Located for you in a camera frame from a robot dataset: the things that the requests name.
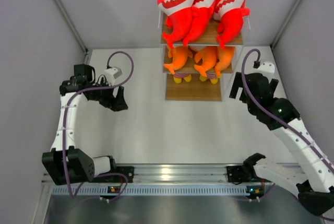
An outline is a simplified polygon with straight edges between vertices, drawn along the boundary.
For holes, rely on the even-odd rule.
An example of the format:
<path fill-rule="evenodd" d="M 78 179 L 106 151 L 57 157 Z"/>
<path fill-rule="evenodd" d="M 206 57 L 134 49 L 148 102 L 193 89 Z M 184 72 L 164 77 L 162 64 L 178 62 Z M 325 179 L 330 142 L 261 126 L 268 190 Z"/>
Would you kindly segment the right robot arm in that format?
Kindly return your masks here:
<path fill-rule="evenodd" d="M 308 133 L 301 115 L 286 98 L 274 96 L 278 80 L 261 73 L 235 75 L 230 98 L 240 101 L 287 147 L 302 169 L 301 173 L 255 153 L 246 158 L 239 176 L 245 181 L 264 179 L 290 192 L 311 214 L 321 216 L 333 208 L 333 164 Z"/>

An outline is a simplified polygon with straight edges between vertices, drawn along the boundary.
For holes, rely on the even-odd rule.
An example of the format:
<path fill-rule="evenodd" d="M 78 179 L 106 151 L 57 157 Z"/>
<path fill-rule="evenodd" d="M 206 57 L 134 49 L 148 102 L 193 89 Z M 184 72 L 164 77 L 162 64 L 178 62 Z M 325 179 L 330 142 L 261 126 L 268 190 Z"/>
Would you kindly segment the red shark plush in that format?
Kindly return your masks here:
<path fill-rule="evenodd" d="M 221 49 L 241 32 L 243 17 L 250 15 L 246 0 L 215 0 L 213 18 L 218 21 L 216 40 Z"/>
<path fill-rule="evenodd" d="M 162 39 L 170 49 L 183 40 L 190 31 L 193 19 L 194 0 L 157 0 L 157 6 L 166 15 L 165 24 L 171 32 L 162 33 Z"/>
<path fill-rule="evenodd" d="M 205 32 L 213 15 L 213 7 L 216 0 L 194 0 L 192 4 L 193 18 L 190 30 L 184 37 L 183 46 L 197 41 Z"/>

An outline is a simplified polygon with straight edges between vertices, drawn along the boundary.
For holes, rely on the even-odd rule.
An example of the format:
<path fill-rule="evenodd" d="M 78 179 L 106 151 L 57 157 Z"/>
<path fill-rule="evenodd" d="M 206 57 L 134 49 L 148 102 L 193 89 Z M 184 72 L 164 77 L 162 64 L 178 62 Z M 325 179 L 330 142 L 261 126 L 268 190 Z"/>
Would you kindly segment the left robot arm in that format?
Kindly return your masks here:
<path fill-rule="evenodd" d="M 121 75 L 120 68 L 108 66 L 102 75 L 96 77 L 92 66 L 78 64 L 74 65 L 73 76 L 61 83 L 61 112 L 56 136 L 50 151 L 42 155 L 42 164 L 56 185 L 95 182 L 99 175 L 107 182 L 117 178 L 118 169 L 112 156 L 92 158 L 79 145 L 88 101 L 96 101 L 114 112 L 127 110 L 124 87 L 113 88 Z"/>

